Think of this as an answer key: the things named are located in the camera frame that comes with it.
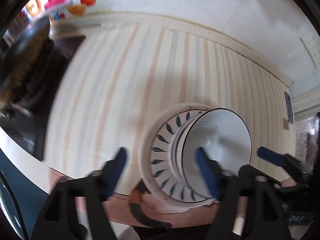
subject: white bowl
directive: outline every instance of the white bowl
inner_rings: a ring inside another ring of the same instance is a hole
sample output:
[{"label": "white bowl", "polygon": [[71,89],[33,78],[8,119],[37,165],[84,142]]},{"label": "white bowl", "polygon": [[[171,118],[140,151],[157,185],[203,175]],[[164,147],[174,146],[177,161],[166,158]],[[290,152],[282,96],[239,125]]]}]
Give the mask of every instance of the white bowl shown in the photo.
[{"label": "white bowl", "polygon": [[184,130],[177,147],[177,166],[186,184],[203,197],[212,197],[196,162],[196,149],[203,147],[209,158],[222,169],[238,174],[250,163],[252,154],[249,130],[235,112],[216,108],[201,114]]}]

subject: white plate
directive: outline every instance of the white plate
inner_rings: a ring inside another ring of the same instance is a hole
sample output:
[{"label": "white plate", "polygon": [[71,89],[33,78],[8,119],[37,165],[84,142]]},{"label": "white plate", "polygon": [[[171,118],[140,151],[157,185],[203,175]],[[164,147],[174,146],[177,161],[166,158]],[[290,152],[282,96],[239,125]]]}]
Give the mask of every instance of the white plate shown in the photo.
[{"label": "white plate", "polygon": [[187,185],[203,197],[210,197],[206,183],[196,163],[196,149],[205,148],[210,159],[219,162],[224,170],[238,174],[250,163],[252,145],[249,130],[239,115],[229,109],[216,108],[200,115],[188,126],[184,134],[181,161]]},{"label": "white plate", "polygon": [[192,208],[212,201],[192,191],[178,180],[170,167],[171,146],[179,125],[211,108],[183,103],[163,111],[144,137],[139,156],[141,177],[148,190],[160,201],[176,207]]}]

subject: plate with leaf pattern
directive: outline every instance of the plate with leaf pattern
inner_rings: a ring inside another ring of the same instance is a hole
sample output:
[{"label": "plate with leaf pattern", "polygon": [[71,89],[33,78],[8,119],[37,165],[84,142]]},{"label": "plate with leaf pattern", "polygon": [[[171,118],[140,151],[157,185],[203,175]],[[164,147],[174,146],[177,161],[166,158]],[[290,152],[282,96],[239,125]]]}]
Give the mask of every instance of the plate with leaf pattern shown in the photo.
[{"label": "plate with leaf pattern", "polygon": [[177,177],[172,165],[172,144],[196,116],[211,107],[199,103],[177,104],[163,111],[144,137],[139,156],[141,177],[160,201],[176,207],[192,208],[212,199],[194,192]]}]

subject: wall outlet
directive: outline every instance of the wall outlet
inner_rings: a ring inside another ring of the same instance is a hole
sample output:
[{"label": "wall outlet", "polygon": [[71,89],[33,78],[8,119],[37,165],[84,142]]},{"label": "wall outlet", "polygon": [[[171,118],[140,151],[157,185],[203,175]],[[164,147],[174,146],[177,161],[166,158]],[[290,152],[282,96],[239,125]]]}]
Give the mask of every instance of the wall outlet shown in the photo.
[{"label": "wall outlet", "polygon": [[305,45],[309,55],[311,56],[316,68],[320,68],[320,40],[319,37],[312,32],[308,32],[300,37]]}]

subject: black pan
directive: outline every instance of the black pan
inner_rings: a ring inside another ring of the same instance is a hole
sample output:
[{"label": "black pan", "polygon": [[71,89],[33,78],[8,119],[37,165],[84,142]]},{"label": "black pan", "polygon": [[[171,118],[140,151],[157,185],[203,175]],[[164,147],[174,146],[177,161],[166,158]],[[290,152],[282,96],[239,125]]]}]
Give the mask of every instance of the black pan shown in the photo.
[{"label": "black pan", "polygon": [[11,107],[37,87],[36,76],[43,76],[46,64],[36,64],[44,47],[50,46],[48,17],[28,25],[0,63],[0,110]]}]

